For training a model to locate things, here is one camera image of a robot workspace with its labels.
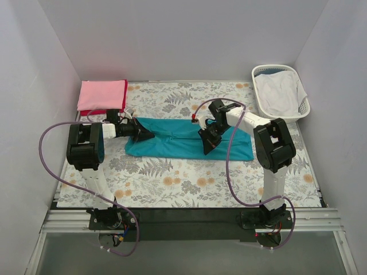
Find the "teal t shirt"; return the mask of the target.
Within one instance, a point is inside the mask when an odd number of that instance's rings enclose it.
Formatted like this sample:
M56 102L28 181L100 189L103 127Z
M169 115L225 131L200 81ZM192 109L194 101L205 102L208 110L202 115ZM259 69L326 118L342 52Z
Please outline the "teal t shirt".
M155 137L142 142L129 139L127 155L156 158L225 160L233 127L222 135L221 143L207 155L199 136L200 126L185 119L153 119L139 117L138 121Z

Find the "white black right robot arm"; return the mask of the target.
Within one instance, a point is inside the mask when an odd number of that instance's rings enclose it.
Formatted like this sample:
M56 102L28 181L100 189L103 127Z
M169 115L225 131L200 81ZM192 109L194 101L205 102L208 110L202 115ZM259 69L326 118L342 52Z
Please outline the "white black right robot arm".
M236 100L224 104L223 98L207 100L211 119L192 114L192 123L200 126L204 154L212 152L221 143L222 135L230 128L241 130L254 138L256 157L263 168L264 184L260 202L249 204L240 202L245 211L240 214L242 227L281 226L291 221L286 209L290 202L284 195L285 178L288 167L296 155L294 142L286 122L281 119L265 119L246 111L246 106Z

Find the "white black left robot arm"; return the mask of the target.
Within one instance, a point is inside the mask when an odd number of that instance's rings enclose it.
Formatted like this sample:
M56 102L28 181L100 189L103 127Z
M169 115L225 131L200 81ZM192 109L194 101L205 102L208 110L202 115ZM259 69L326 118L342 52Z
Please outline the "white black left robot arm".
M123 223L122 217L111 192L101 164L104 162L104 141L129 137L133 143L155 137L132 114L117 109L108 109L106 119L89 124L72 124L69 128L67 161L74 166L93 192L91 214L98 223L109 229L117 229Z

